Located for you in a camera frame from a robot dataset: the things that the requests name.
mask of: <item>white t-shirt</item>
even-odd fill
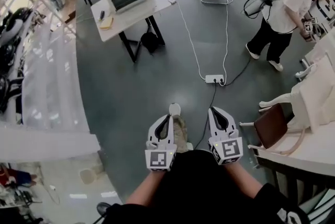
[[[290,33],[296,24],[290,19],[285,11],[285,5],[303,18],[310,9],[312,0],[273,0],[272,6],[265,5],[262,9],[263,17],[274,31]]]

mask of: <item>floor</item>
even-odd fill
[[[177,0],[183,11],[198,56],[201,73],[223,74],[226,53],[226,7],[204,5],[200,0]],[[225,0],[208,0],[224,2]],[[245,66],[249,56],[244,45],[255,35],[261,16],[248,19],[241,11],[246,0],[228,6],[229,53],[226,59],[228,82]],[[149,127],[168,113],[177,102],[186,120],[188,140],[196,145],[202,137],[207,110],[215,87],[204,83],[197,70],[187,31],[177,5],[155,15],[166,46],[150,55],[141,49],[133,64],[119,37],[103,43],[92,19],[90,7],[77,1],[77,63],[83,104],[91,133],[97,135],[105,170],[119,197],[124,200],[148,173],[144,150]],[[129,39],[139,39],[146,22],[126,31]],[[246,71],[230,86],[218,87],[214,106],[230,113],[236,122],[258,118],[258,103],[288,93],[297,83],[294,74],[302,69],[301,59],[312,45],[295,32],[291,46],[282,55],[282,73],[265,60],[252,60]],[[255,165],[248,143],[258,140],[251,128],[241,131],[244,156],[241,164],[260,182],[271,181],[271,173]],[[207,129],[199,148],[207,149]]]

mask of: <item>concrete floor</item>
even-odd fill
[[[177,0],[184,13],[198,56],[202,75],[223,74],[226,53],[226,7],[204,5],[200,0]],[[226,59],[228,82],[245,66],[249,55],[244,45],[260,27],[262,17],[248,19],[241,14],[246,0],[235,0],[228,6],[229,54]],[[198,75],[196,60],[177,5],[155,15],[166,46],[149,55],[141,49],[133,64],[119,37],[103,43],[90,7],[77,1],[77,33],[85,44],[77,42],[77,63],[82,99],[91,133],[102,147],[102,162],[121,199],[127,198],[147,175],[144,150],[149,127],[168,113],[169,104],[181,105],[186,120],[188,139],[196,145],[202,137],[207,110],[214,92]],[[146,22],[126,31],[129,39],[140,39]],[[293,34],[291,45],[282,55],[282,73],[265,60],[252,60],[246,71],[230,86],[218,87],[214,106],[230,113],[236,122],[258,118],[258,103],[288,93],[297,83],[294,74],[311,50],[299,33]],[[252,128],[241,130],[244,156],[241,164],[262,183],[271,181],[269,171],[254,170],[254,157],[248,143],[258,139]],[[207,149],[205,139],[199,148]]]

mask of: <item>black bag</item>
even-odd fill
[[[159,45],[157,36],[152,32],[147,32],[143,34],[141,37],[141,43],[145,48],[148,49],[150,54],[152,54]]]

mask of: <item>white sneaker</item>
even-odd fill
[[[245,48],[247,49],[247,51],[249,52],[250,56],[253,58],[253,59],[259,59],[260,58],[260,55],[259,54],[254,54],[254,53],[251,53],[249,51],[249,48],[248,48],[248,44],[246,43],[245,44]]]
[[[182,112],[182,109],[181,109],[181,107],[178,103],[172,103],[169,106],[169,113],[170,113],[171,116],[174,116],[174,115],[179,115],[180,116],[181,112]]]
[[[283,71],[283,66],[280,63],[276,63],[273,60],[269,60],[269,63],[275,67],[276,70],[278,71]]]

